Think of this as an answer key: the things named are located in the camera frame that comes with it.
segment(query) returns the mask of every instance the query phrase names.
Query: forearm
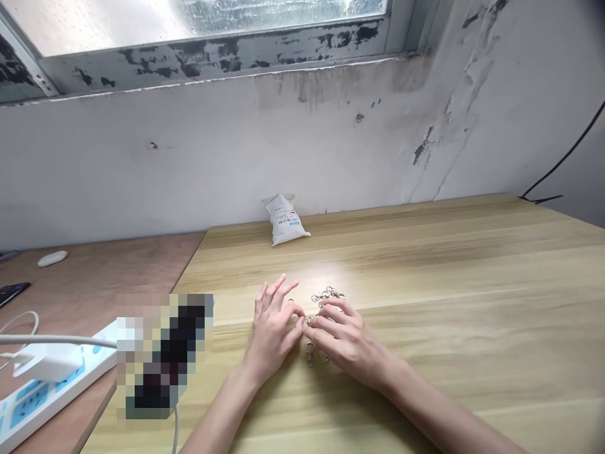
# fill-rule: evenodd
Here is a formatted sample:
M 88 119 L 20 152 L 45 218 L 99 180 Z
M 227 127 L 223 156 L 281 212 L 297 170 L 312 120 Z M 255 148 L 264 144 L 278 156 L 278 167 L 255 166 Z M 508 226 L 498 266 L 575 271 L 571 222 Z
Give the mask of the forearm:
M 242 365 L 234 369 L 180 453 L 226 454 L 259 387 Z
M 470 410 L 397 361 L 384 394 L 443 453 L 527 454 Z

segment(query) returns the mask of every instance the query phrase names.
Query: brown table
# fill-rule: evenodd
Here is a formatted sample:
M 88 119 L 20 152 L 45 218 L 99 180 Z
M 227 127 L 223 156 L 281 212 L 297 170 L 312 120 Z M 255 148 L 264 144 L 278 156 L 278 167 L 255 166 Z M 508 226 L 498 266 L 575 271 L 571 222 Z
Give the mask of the brown table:
M 166 235 L 118 242 L 27 251 L 0 264 L 0 287 L 20 282 L 32 286 L 0 309 L 0 327 L 28 310 L 40 315 L 39 334 L 93 335 L 116 318 L 120 293 L 169 293 L 203 239 L 203 233 Z M 63 262 L 48 268 L 44 255 L 66 250 Z M 29 334 L 33 318 L 23 317 L 9 334 Z M 16 351 L 9 346 L 2 351 Z M 79 452 L 113 395 L 115 368 L 103 375 L 13 453 Z M 0 398 L 24 380 L 0 371 Z

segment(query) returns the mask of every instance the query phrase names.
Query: power cord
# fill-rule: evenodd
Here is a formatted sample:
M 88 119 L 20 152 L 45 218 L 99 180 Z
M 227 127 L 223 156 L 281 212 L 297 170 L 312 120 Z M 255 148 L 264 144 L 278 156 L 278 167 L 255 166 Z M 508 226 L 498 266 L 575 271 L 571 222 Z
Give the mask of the power cord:
M 584 140 L 584 137 L 586 137 L 586 135 L 591 131 L 592 127 L 594 126 L 594 124 L 597 122 L 597 120 L 601 116 L 601 112 L 603 112 L 604 108 L 605 108 L 605 101 L 603 101 L 603 103 L 601 104 L 601 107 L 599 107 L 599 110 L 597 110 L 597 113 L 594 114 L 594 117 L 592 118 L 591 122 L 586 127 L 586 129 L 584 130 L 584 132 L 582 133 L 582 135 L 580 136 L 580 138 L 578 140 L 576 140 L 575 144 L 573 144 L 573 146 L 571 147 L 571 149 L 567 153 L 565 153 L 565 156 L 562 157 L 559 160 L 559 162 L 557 164 L 555 164 L 555 166 L 551 170 L 549 170 L 548 172 L 546 172 L 546 175 L 544 175 L 537 182 L 535 182 L 534 184 L 532 184 L 532 186 L 523 193 L 523 195 L 521 196 L 521 199 L 527 200 L 527 195 L 532 190 L 534 190 L 536 188 L 536 186 L 538 186 L 541 182 L 543 182 L 550 175 L 552 175 L 552 173 L 555 170 L 557 170 L 559 168 L 559 166 L 561 164 L 563 164 L 565 162 L 565 160 L 572 155 L 572 153 L 575 151 L 575 149 L 578 148 L 578 145 Z M 560 199 L 561 197 L 563 197 L 563 194 L 555 195 L 553 197 L 547 197 L 545 199 L 538 199 L 536 201 L 529 201 L 529 202 L 533 202 L 535 204 L 540 204 L 540 203 L 548 202 L 548 201 L 551 201 L 551 200 Z
M 2 330 L 4 330 L 8 325 L 10 325 L 14 320 L 21 317 L 22 315 L 29 313 L 24 312 L 21 315 L 18 315 L 10 322 L 8 322 Z M 34 331 L 38 329 L 38 323 L 40 321 L 40 317 L 37 313 L 33 312 L 36 318 L 36 325 Z M 112 342 L 110 340 L 104 339 L 94 339 L 92 337 L 82 337 L 82 336 L 66 336 L 66 335 L 12 335 L 12 334 L 0 334 L 0 345 L 12 345 L 12 344 L 86 344 L 86 345 L 94 345 L 100 347 L 108 347 L 117 349 L 117 343 Z M 172 454 L 176 454 L 176 447 L 178 446 L 178 432 L 179 432 L 179 414 L 178 414 L 178 404 L 175 405 L 175 438 L 172 444 Z
M 27 311 L 27 312 L 23 312 L 23 313 L 20 313 L 19 315 L 17 315 L 17 316 L 16 316 L 14 319 L 12 319 L 12 320 L 11 320 L 10 322 L 8 322 L 6 325 L 4 325 L 2 328 L 0 328 L 0 334 L 2 334 L 2 333 L 3 333 L 3 332 L 4 332 L 4 331 L 5 331 L 5 330 L 6 330 L 6 329 L 7 329 L 7 328 L 10 326 L 10 325 L 12 325 L 12 324 L 13 324 L 13 322 L 14 322 L 15 320 L 18 320 L 18 319 L 19 319 L 19 318 L 21 318 L 23 315 L 28 315 L 28 314 L 32 314 L 32 315 L 33 315 L 33 317 L 34 317 L 34 319 L 35 319 L 35 323 L 34 323 L 34 325 L 33 325 L 33 330 L 32 330 L 32 332 L 30 333 L 30 335 L 32 335 L 32 334 L 36 334 L 36 331 L 38 330 L 38 325 L 40 325 L 40 316 L 38 315 L 38 313 L 37 313 L 37 312 L 34 312 L 34 311 Z M 23 349 L 24 349 L 26 346 L 27 346 L 27 343 L 23 344 L 19 350 L 23 350 Z M 13 356 L 14 356 L 14 354 L 13 354 L 13 353 L 2 353 L 2 354 L 0 354 L 0 358 L 8 358 L 8 359 L 11 359 Z M 7 361 L 7 362 L 6 362 L 6 363 L 4 363 L 2 366 L 0 366 L 0 371 L 1 371 L 2 369 L 4 369 L 5 367 L 7 367 L 9 364 L 10 364 L 10 362 L 9 362 L 9 361 Z

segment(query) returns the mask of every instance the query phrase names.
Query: hand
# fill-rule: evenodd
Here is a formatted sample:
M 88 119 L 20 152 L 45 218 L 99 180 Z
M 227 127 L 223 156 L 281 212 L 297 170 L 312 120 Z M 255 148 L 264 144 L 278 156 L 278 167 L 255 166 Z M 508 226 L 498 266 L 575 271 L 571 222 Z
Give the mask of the hand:
M 283 285 L 285 274 L 269 287 L 265 282 L 254 305 L 254 322 L 242 366 L 260 386 L 282 365 L 286 355 L 303 334 L 304 311 L 288 304 L 282 308 L 284 297 L 298 285 L 298 281 Z M 293 314 L 298 320 L 290 331 L 287 324 Z
M 322 303 L 324 306 L 312 319 L 311 326 L 305 323 L 303 334 L 339 368 L 384 393 L 392 365 L 401 360 L 378 341 L 361 315 L 345 300 L 328 298 Z

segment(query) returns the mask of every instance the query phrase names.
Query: white power strip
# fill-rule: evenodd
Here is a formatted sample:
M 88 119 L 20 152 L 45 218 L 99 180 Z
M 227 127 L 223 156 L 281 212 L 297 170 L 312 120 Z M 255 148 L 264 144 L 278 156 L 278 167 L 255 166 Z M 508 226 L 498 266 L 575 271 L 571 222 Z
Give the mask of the white power strip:
M 93 337 L 116 342 L 113 322 Z M 32 380 L 0 401 L 0 454 L 8 454 L 116 364 L 116 350 L 83 345 L 82 365 L 60 383 Z

